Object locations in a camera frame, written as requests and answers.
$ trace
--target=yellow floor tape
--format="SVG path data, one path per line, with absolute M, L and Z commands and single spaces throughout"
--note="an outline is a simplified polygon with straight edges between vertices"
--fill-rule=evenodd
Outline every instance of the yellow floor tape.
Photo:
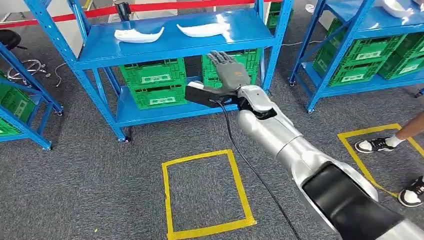
M 88 8 L 89 7 L 89 5 L 90 5 L 90 2 L 91 2 L 92 0 L 87 0 L 87 1 L 85 1 L 85 4 L 84 4 L 84 6 L 82 6 L 81 8 L 82 9 L 86 9 L 86 8 Z
M 170 195 L 170 184 L 168 178 L 167 167 L 172 164 L 187 162 L 190 160 L 207 158 L 217 155 L 226 154 L 228 157 L 229 165 L 231 167 L 232 175 L 234 177 L 235 186 L 237 188 L 238 196 L 240 198 L 241 207 L 244 211 L 245 219 L 232 221 L 224 224 L 218 224 L 214 226 L 183 230 L 183 231 L 174 231 L 172 223 L 172 214 L 171 214 L 171 195 Z M 183 158 L 178 158 L 175 160 L 167 161 L 162 163 L 163 171 L 163 184 L 165 189 L 165 208 L 166 208 L 166 224 L 167 224 L 167 236 L 168 240 L 178 240 L 178 239 L 188 239 L 188 238 L 197 238 L 217 233 L 222 233 L 234 229 L 244 228 L 247 226 L 255 225 L 256 221 L 253 218 L 251 208 L 248 203 L 248 198 L 246 197 L 245 189 L 243 188 L 242 179 L 239 174 L 239 169 L 237 168 L 236 159 L 234 158 L 233 151 L 230 149 L 207 152 L 202 154 L 197 154 L 193 156 L 186 156 Z
M 355 131 L 348 131 L 337 134 L 338 139 L 340 139 L 341 143 L 343 143 L 344 147 L 346 147 L 349 154 L 352 156 L 355 163 L 358 165 L 359 169 L 362 171 L 363 175 L 370 183 L 372 183 L 376 188 L 381 189 L 382 191 L 392 195 L 393 197 L 397 198 L 398 194 L 393 193 L 391 191 L 388 191 L 384 189 L 382 186 L 380 186 L 373 178 L 371 173 L 368 171 L 367 167 L 364 165 L 364 163 L 361 161 L 361 159 L 358 157 L 356 151 L 352 148 L 352 146 L 348 143 L 347 138 L 353 137 L 353 136 L 359 136 L 363 134 L 370 134 L 375 132 L 381 132 L 383 130 L 389 130 L 389 129 L 398 129 L 400 130 L 402 127 L 398 123 L 393 124 L 387 124 L 382 126 L 374 126 L 366 129 L 360 129 Z M 420 145 L 412 138 L 407 138 L 409 143 L 421 154 L 421 156 L 424 158 L 424 150 L 421 148 Z

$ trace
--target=black cable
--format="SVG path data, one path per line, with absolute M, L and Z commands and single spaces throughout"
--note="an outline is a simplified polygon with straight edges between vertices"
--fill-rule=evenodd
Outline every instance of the black cable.
M 301 240 L 301 237 L 298 234 L 298 231 L 296 231 L 295 227 L 293 226 L 292 222 L 289 220 L 289 218 L 287 217 L 286 212 L 283 210 L 283 207 L 280 205 L 280 203 L 278 202 L 276 196 L 273 194 L 273 192 L 270 190 L 270 187 L 268 186 L 268 184 L 262 179 L 262 177 L 259 175 L 258 172 L 256 172 L 255 168 L 251 165 L 251 163 L 246 159 L 246 157 L 243 155 L 243 153 L 240 151 L 239 147 L 236 145 L 236 142 L 233 139 L 233 134 L 231 133 L 231 126 L 230 126 L 230 119 L 228 117 L 228 113 L 227 110 L 225 109 L 224 105 L 222 104 L 222 102 L 217 101 L 217 100 L 211 100 L 215 103 L 217 103 L 223 110 L 224 115 L 225 115 L 225 120 L 226 120 L 226 127 L 228 129 L 228 135 L 229 135 L 229 139 L 231 140 L 232 144 L 234 145 L 235 149 L 237 150 L 237 152 L 240 154 L 241 158 L 243 158 L 243 160 L 247 163 L 247 165 L 249 166 L 249 168 L 254 172 L 254 174 L 256 174 L 257 178 L 259 178 L 259 180 L 262 182 L 262 184 L 265 186 L 266 190 L 268 191 L 268 193 L 271 195 L 272 199 L 274 199 L 274 202 L 277 204 L 279 210 L 281 211 L 282 215 L 284 216 L 285 220 L 287 221 L 288 225 L 290 226 L 291 230 L 293 231 L 294 235 L 296 236 L 297 240 Z

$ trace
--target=black and white sneaker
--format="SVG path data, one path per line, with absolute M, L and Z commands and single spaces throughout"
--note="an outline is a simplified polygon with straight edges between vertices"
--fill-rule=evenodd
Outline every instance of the black and white sneaker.
M 424 201 L 423 193 L 424 193 L 424 181 L 423 181 L 423 176 L 420 176 L 418 179 L 415 180 L 415 182 L 412 185 L 403 189 L 399 193 L 397 200 L 399 200 L 399 202 L 405 207 L 408 207 L 408 208 L 417 207 L 423 204 L 423 201 Z
M 359 141 L 355 143 L 355 149 L 363 154 L 380 151 L 391 152 L 395 147 L 387 145 L 386 139 L 388 139 L 388 137 Z

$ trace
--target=white sock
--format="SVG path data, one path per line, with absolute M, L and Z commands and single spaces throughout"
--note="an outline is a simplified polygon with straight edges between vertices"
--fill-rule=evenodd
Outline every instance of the white sock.
M 399 138 L 396 137 L 396 135 L 393 135 L 393 136 L 385 139 L 385 144 L 387 144 L 390 147 L 395 148 L 397 145 L 399 145 L 403 141 L 405 141 L 405 139 L 400 140 Z

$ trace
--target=green plastic crate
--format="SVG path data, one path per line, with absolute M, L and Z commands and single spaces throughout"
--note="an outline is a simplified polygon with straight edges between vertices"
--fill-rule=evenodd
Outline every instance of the green plastic crate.
M 256 83 L 256 76 L 257 76 L 257 72 L 249 74 L 249 78 L 250 78 L 250 84 L 251 85 L 255 85 Z M 219 89 L 220 87 L 223 86 L 223 83 L 221 82 L 219 77 L 210 77 L 208 79 L 204 79 L 203 80 L 203 84 L 205 86 L 208 87 L 212 87 L 212 88 L 216 88 Z
M 141 88 L 131 94 L 139 109 L 186 104 L 186 84 Z
M 396 53 L 406 59 L 424 55 L 424 33 L 409 33 L 396 48 Z
M 130 89 L 154 88 L 186 82 L 184 58 L 139 62 L 119 66 Z
M 26 122 L 33 112 L 35 103 L 20 89 L 0 84 L 0 104 Z M 12 136 L 21 132 L 0 117 L 0 137 Z
M 268 21 L 266 21 L 266 26 L 269 29 L 275 29 L 277 27 L 278 19 L 280 17 L 280 6 L 281 6 L 281 2 L 272 2 L 271 3 L 271 7 L 270 7 L 269 13 L 268 13 Z M 293 12 L 294 12 L 294 10 L 292 8 L 291 11 L 290 11 L 290 16 L 288 17 L 289 22 L 292 19 Z
M 335 18 L 328 29 L 327 37 L 341 26 L 342 22 Z M 339 49 L 345 34 L 346 29 L 341 30 L 335 37 L 326 42 L 322 48 L 334 55 Z M 340 63 L 345 66 L 354 66 L 372 62 L 384 62 L 397 49 L 405 37 L 406 34 L 357 39 L 348 48 Z
M 259 60 L 261 57 L 261 49 L 246 49 L 227 52 L 238 63 L 243 64 L 247 74 L 251 76 L 251 84 L 255 84 L 256 75 L 258 74 Z M 214 87 L 215 79 L 218 79 L 217 70 L 211 60 L 206 55 L 201 56 L 202 78 L 203 84 Z
M 331 53 L 323 49 L 313 62 L 312 67 L 321 77 L 323 77 L 331 60 Z M 354 66 L 339 65 L 330 79 L 328 86 L 335 87 L 367 82 L 379 71 L 383 63 L 384 62 L 369 62 Z
M 20 89 L 12 87 L 1 99 L 1 105 L 18 117 L 22 122 L 26 122 L 33 112 L 36 104 Z
M 415 58 L 403 58 L 394 52 L 384 62 L 378 74 L 386 80 L 416 72 L 424 67 L 424 55 Z
M 10 90 L 12 90 L 12 86 L 0 83 L 0 103 Z
M 279 12 L 281 9 L 281 2 L 271 2 L 271 6 L 269 6 L 269 12 Z
M 18 135 L 21 132 L 8 122 L 0 118 L 0 137 Z

